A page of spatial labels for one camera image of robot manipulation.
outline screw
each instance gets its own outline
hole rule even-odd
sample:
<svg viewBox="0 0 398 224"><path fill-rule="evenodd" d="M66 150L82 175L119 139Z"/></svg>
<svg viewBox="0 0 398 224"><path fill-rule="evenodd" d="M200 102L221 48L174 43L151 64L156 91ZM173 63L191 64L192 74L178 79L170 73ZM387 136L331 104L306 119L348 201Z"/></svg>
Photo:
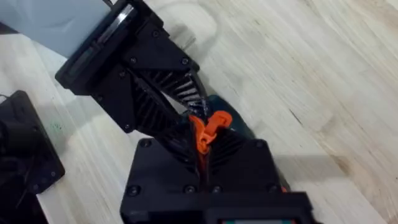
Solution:
<svg viewBox="0 0 398 224"><path fill-rule="evenodd" d="M153 36L153 37L158 37L158 36L159 36L159 31L154 30L154 31L152 32L152 36Z"/></svg>
<svg viewBox="0 0 398 224"><path fill-rule="evenodd" d="M126 77L126 72L122 71L121 73L119 73L120 78L124 78Z"/></svg>
<svg viewBox="0 0 398 224"><path fill-rule="evenodd" d="M223 189L220 186L216 186L213 188L213 190L211 192L214 194L218 194L218 193L221 193L222 190Z"/></svg>
<svg viewBox="0 0 398 224"><path fill-rule="evenodd" d="M143 139L140 142L140 145L142 147L149 147L152 144L152 141L150 141L150 139Z"/></svg>
<svg viewBox="0 0 398 224"><path fill-rule="evenodd" d="M188 62L189 62L189 59L187 59L187 58L183 58L181 60L181 64L183 64L183 65L188 65Z"/></svg>
<svg viewBox="0 0 398 224"><path fill-rule="evenodd" d="M258 141L256 142L256 147L263 147L263 146L264 146L264 142L263 142L263 141L258 140Z"/></svg>
<svg viewBox="0 0 398 224"><path fill-rule="evenodd" d="M184 188L184 192L186 193L186 194L192 194L192 193L195 193L197 190L195 189L195 187L194 186L192 186L192 185L188 185L188 186L186 186L185 188Z"/></svg>
<svg viewBox="0 0 398 224"><path fill-rule="evenodd" d="M141 191L141 188L137 185L133 185L129 188L127 191L128 196L135 197L139 195L139 192Z"/></svg>
<svg viewBox="0 0 398 224"><path fill-rule="evenodd" d="M270 184L270 185L268 185L268 186L266 187L266 189L267 189L267 191L268 191L269 193L274 193L274 192L277 192L278 186L275 185L275 184Z"/></svg>

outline wooden table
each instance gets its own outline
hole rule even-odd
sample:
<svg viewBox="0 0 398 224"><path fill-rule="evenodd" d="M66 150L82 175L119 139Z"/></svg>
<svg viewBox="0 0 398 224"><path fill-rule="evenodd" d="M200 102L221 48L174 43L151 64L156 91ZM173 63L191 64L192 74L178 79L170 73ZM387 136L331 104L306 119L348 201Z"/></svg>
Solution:
<svg viewBox="0 0 398 224"><path fill-rule="evenodd" d="M148 0L325 223L398 223L398 0ZM0 36L0 92L25 90L67 174L50 223L122 223L136 142L54 79L64 58Z"/></svg>

